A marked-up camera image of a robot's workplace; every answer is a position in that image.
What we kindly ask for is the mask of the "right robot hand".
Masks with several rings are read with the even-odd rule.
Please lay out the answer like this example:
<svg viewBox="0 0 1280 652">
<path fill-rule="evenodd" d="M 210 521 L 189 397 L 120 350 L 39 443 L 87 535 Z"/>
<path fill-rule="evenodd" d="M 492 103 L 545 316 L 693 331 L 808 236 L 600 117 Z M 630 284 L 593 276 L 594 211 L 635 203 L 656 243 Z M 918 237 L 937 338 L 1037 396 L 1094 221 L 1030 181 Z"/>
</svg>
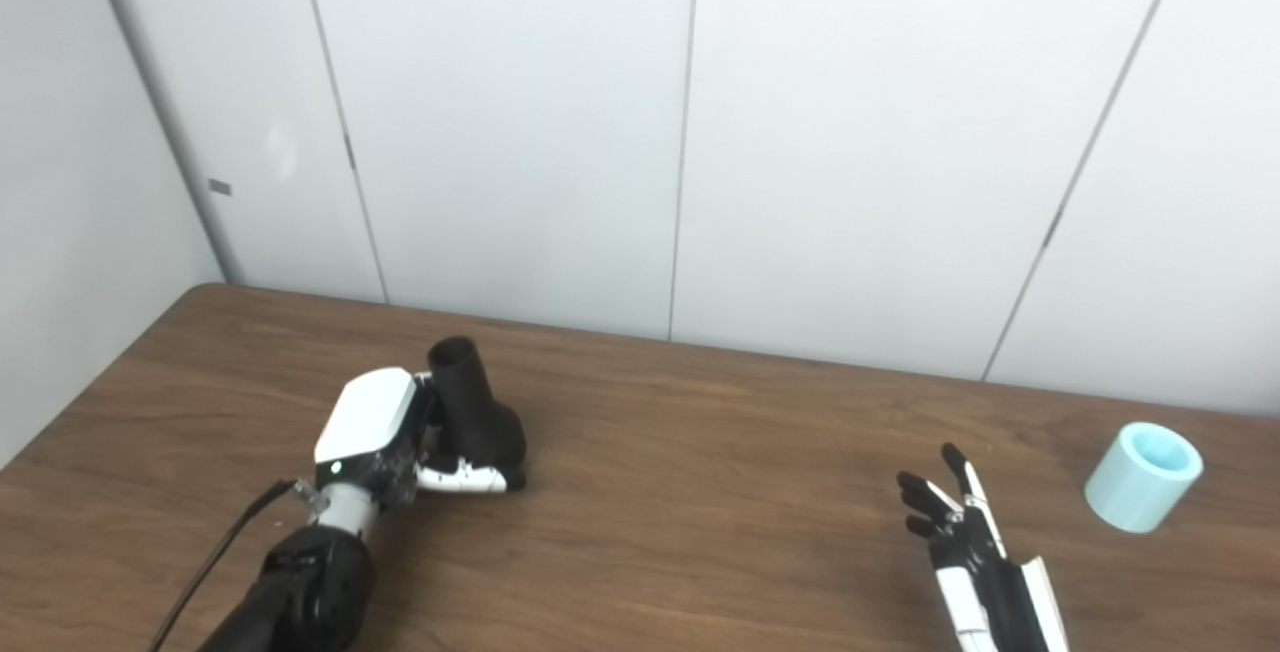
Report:
<svg viewBox="0 0 1280 652">
<path fill-rule="evenodd" d="M 950 442 L 940 452 L 957 479 L 957 498 L 914 473 L 900 471 L 896 482 L 911 510 L 905 526 L 927 544 L 959 648 L 1068 651 L 1044 560 L 1009 556 L 973 462 Z"/>
</svg>

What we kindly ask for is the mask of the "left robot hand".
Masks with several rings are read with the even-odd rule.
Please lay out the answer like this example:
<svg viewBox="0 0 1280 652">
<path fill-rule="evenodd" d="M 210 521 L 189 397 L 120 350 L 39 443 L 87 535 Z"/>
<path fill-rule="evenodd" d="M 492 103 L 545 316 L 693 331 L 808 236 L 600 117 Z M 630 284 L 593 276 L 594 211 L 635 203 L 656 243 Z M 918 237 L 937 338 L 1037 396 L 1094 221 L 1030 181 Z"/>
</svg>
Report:
<svg viewBox="0 0 1280 652">
<path fill-rule="evenodd" d="M 509 437 L 465 409 L 468 398 L 440 391 L 426 371 L 383 368 L 356 377 L 342 389 L 315 444 L 315 488 L 358 488 L 381 509 L 408 503 L 420 491 L 524 491 L 522 456 L 498 453 L 497 443 Z"/>
</svg>

